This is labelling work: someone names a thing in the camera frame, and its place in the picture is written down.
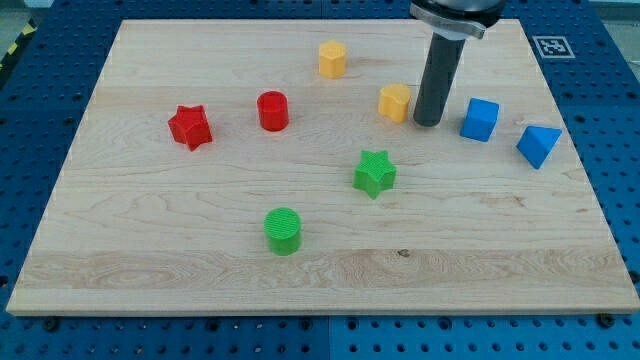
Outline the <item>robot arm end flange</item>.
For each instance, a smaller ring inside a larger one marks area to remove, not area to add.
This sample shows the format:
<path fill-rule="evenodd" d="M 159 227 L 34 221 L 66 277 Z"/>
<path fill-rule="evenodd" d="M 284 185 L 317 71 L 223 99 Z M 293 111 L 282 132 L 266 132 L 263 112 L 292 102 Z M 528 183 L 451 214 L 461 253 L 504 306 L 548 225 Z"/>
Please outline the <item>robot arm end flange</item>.
<path fill-rule="evenodd" d="M 506 0 L 412 0 L 409 13 L 448 40 L 482 39 L 505 6 Z"/>

